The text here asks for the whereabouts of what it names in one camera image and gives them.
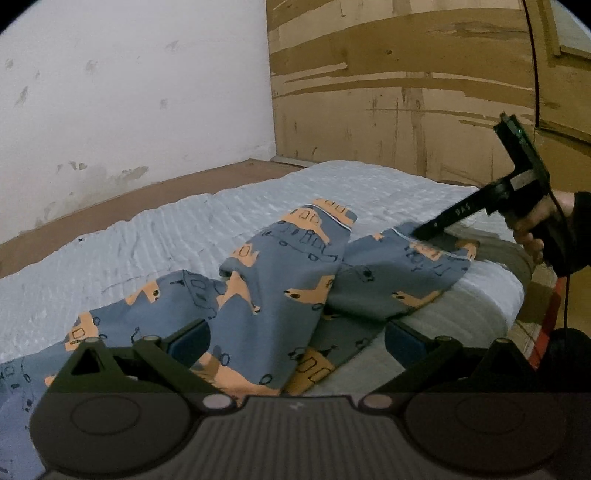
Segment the person's right hand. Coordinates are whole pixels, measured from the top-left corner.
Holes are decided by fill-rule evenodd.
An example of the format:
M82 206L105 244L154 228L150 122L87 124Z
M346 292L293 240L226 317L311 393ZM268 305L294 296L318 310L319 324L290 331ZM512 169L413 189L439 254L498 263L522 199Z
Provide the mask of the person's right hand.
M532 257L536 264L544 262L544 241L533 234L538 224L550 217L564 217L571 220L575 205L575 194L553 190L520 220L507 220L507 227L513 232L515 241Z

